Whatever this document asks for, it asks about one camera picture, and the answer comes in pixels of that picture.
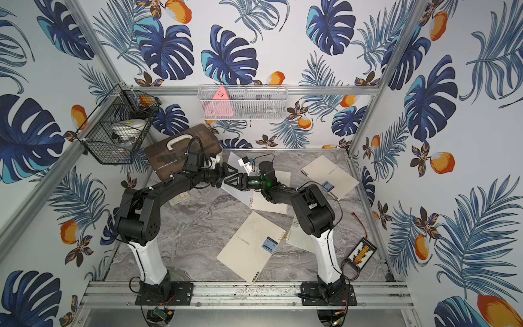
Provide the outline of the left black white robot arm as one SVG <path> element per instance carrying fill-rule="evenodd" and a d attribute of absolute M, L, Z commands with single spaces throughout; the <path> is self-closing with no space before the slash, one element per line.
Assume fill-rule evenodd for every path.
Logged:
<path fill-rule="evenodd" d="M 133 251 L 140 268 L 140 280 L 148 286 L 159 287 L 170 282 L 157 243 L 163 205 L 200 184 L 220 188 L 226 177 L 237 172 L 218 155 L 205 153 L 203 142 L 197 136 L 189 137 L 184 155 L 182 170 L 172 172 L 166 181 L 124 192 L 114 216 L 116 239 Z"/>

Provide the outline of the white mesh wall shelf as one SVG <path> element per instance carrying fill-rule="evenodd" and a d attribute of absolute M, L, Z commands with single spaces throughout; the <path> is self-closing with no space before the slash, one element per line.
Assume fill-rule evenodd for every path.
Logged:
<path fill-rule="evenodd" d="M 219 87 L 225 87 L 232 102 L 234 116 L 225 119 L 206 119 L 204 102 L 210 101 Z M 285 85 L 217 85 L 198 88 L 197 98 L 202 103 L 205 120 L 272 120 L 286 117 L 288 89 Z"/>

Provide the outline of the white bowl in basket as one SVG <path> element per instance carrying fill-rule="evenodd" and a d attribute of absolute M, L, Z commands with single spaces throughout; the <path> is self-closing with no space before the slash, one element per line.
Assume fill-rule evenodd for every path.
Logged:
<path fill-rule="evenodd" d="M 113 123 L 110 127 L 116 139 L 121 143 L 136 140 L 143 132 L 146 125 L 143 119 L 131 119 Z"/>

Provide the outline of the green circuit board left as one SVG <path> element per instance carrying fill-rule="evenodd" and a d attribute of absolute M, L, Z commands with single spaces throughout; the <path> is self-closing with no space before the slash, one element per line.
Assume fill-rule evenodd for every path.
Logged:
<path fill-rule="evenodd" d="M 169 309 L 151 309 L 147 311 L 147 319 L 152 322 L 164 322 L 166 324 L 169 324 L 172 320 L 174 315 L 174 312 Z"/>

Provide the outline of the cream spiral notebook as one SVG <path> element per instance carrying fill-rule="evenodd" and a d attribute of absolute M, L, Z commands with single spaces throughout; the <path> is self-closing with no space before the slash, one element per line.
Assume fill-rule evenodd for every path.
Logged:
<path fill-rule="evenodd" d="M 242 164 L 240 164 L 240 161 L 241 158 L 237 154 L 231 153 L 229 154 L 227 163 L 230 166 L 236 168 L 239 171 L 239 173 L 247 173 L 249 176 L 253 176 L 253 173 L 248 172 L 245 169 L 245 167 Z M 224 183 L 222 184 L 221 188 L 227 193 L 229 193 L 231 196 L 235 197 L 235 199 L 239 200 L 241 203 L 247 205 L 252 210 L 280 213 L 283 215 L 287 214 L 287 204 L 272 204 L 271 202 L 266 201 L 266 199 L 263 197 L 263 195 L 261 195 L 260 192 L 255 192 L 253 190 L 241 192 Z"/>

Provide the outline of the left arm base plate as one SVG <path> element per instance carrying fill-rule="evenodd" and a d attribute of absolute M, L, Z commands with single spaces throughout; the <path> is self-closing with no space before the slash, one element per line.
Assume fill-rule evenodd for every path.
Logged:
<path fill-rule="evenodd" d="M 170 285 L 149 285 L 140 282 L 135 305 L 142 306 L 189 306 L 193 296 L 194 284 L 185 281 L 172 281 Z"/>

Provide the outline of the cream notebook back right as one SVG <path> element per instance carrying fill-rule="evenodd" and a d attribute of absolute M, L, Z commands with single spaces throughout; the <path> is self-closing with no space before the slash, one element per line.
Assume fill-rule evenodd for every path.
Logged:
<path fill-rule="evenodd" d="M 344 198 L 359 184 L 358 180 L 324 155 L 307 164 L 301 170 L 301 173 L 320 184 L 325 191 L 337 200 Z"/>

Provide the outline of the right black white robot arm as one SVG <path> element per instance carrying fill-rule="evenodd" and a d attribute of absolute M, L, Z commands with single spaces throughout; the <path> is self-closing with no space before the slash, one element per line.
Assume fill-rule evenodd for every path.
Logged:
<path fill-rule="evenodd" d="M 272 162 L 258 165 L 258 174 L 236 173 L 224 180 L 225 184 L 241 192 L 260 192 L 267 202 L 290 205 L 302 231 L 315 246 L 317 276 L 325 286 L 344 284 L 347 279 L 336 259 L 333 234 L 336 215 L 318 185 L 304 184 L 291 188 L 276 177 Z"/>

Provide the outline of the pale green spiral notebook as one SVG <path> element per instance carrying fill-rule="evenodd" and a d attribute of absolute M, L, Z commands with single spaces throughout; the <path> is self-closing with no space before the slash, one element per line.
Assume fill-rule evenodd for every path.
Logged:
<path fill-rule="evenodd" d="M 315 244 L 311 235 L 306 234 L 301 228 L 297 217 L 294 217 L 291 228 L 287 232 L 286 243 L 305 250 L 310 253 L 315 253 Z"/>

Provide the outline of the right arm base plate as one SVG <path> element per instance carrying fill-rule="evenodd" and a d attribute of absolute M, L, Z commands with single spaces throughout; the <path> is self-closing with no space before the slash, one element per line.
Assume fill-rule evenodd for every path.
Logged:
<path fill-rule="evenodd" d="M 331 284 L 322 281 L 304 282 L 297 296 L 304 306 L 355 307 L 358 304 L 354 287 L 345 283 L 345 280 Z"/>

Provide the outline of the pink triangle item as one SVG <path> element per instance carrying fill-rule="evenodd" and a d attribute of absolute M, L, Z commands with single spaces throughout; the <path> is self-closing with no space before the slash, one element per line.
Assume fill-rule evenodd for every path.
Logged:
<path fill-rule="evenodd" d="M 219 87 L 212 99 L 204 102 L 203 109 L 206 119 L 225 119 L 234 116 L 232 102 L 225 87 Z"/>

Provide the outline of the brown lid storage box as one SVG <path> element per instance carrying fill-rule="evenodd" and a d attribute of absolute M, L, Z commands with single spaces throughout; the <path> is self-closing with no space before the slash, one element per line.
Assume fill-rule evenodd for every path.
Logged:
<path fill-rule="evenodd" d="M 186 129 L 144 149 L 150 165 L 161 181 L 167 181 L 172 173 L 182 170 L 187 146 L 195 136 L 200 138 L 205 154 L 221 154 L 218 138 L 204 124 Z"/>

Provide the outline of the aluminium front rail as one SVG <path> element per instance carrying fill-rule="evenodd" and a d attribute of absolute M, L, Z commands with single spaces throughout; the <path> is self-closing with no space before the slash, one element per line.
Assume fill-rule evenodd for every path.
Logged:
<path fill-rule="evenodd" d="M 313 282 L 176 282 L 167 302 L 136 291 L 137 283 L 91 282 L 80 301 L 83 309 L 413 309 L 405 283 L 355 282 L 332 303 L 318 299 Z"/>

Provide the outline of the large cream notebook blue label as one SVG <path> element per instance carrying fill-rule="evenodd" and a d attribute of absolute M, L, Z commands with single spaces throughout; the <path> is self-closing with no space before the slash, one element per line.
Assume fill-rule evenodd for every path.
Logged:
<path fill-rule="evenodd" d="M 255 283 L 284 235 L 283 228 L 252 212 L 217 259 L 247 283 Z"/>

